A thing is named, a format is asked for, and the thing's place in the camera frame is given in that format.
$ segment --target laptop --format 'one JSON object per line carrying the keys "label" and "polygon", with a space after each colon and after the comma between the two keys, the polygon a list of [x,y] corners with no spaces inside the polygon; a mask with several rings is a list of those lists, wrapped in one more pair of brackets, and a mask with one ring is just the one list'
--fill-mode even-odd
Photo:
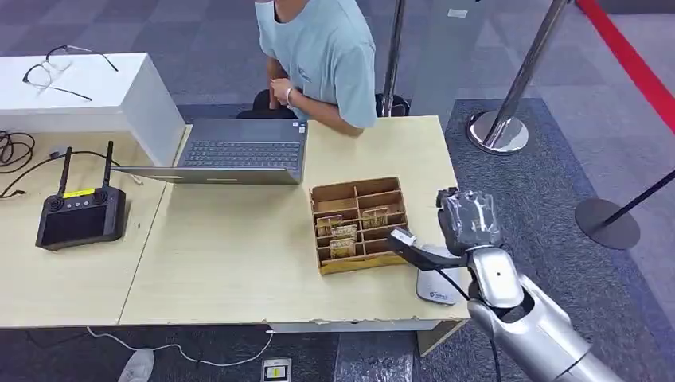
{"label": "laptop", "polygon": [[113,166],[169,183],[299,185],[307,122],[197,119],[176,167]]}

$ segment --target laptop keyboard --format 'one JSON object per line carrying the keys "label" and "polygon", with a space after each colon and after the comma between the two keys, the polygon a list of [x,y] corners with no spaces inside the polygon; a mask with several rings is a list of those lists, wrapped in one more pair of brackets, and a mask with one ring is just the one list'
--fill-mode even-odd
{"label": "laptop keyboard", "polygon": [[299,159],[298,142],[192,142],[185,165],[296,170]]}

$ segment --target light blue t-shirt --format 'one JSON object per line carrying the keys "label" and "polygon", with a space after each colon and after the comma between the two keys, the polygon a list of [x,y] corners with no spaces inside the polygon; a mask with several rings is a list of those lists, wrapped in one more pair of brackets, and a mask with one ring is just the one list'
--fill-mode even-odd
{"label": "light blue t-shirt", "polygon": [[[309,0],[287,23],[273,1],[256,2],[260,47],[288,73],[293,86],[337,105],[354,127],[375,124],[375,43],[355,0]],[[298,108],[293,112],[308,119]]]}

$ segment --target stanchion post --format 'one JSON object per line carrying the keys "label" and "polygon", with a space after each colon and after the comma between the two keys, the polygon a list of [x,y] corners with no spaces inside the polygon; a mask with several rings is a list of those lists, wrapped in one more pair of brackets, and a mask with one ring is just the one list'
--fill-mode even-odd
{"label": "stanchion post", "polygon": [[630,215],[630,210],[673,180],[675,170],[623,207],[604,199],[586,199],[576,206],[576,223],[586,236],[604,247],[632,248],[640,240],[640,226]]}
{"label": "stanchion post", "polygon": [[568,1],[552,1],[499,111],[483,112],[470,119],[467,134],[480,149],[491,154],[508,155],[522,150],[527,144],[527,127],[513,115]]}
{"label": "stanchion post", "polygon": [[399,67],[400,55],[400,34],[403,27],[403,16],[405,11],[405,0],[396,0],[396,9],[394,10],[394,22],[392,26],[392,40],[389,46],[389,57],[387,60],[387,72],[384,77],[384,94],[382,104],[378,105],[378,115],[382,117],[392,116],[392,105],[394,102],[394,88],[396,87],[396,74]]}

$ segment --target person's hand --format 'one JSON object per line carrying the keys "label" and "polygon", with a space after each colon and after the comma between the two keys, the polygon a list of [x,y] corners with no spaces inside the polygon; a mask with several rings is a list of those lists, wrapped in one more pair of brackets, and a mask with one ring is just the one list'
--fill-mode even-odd
{"label": "person's hand", "polygon": [[276,98],[282,105],[288,105],[287,97],[290,94],[289,89],[293,89],[291,82],[287,78],[277,78],[271,81],[270,86],[272,88],[274,98]]}
{"label": "person's hand", "polygon": [[274,96],[274,89],[270,83],[270,110],[276,110],[279,108],[279,100]]}

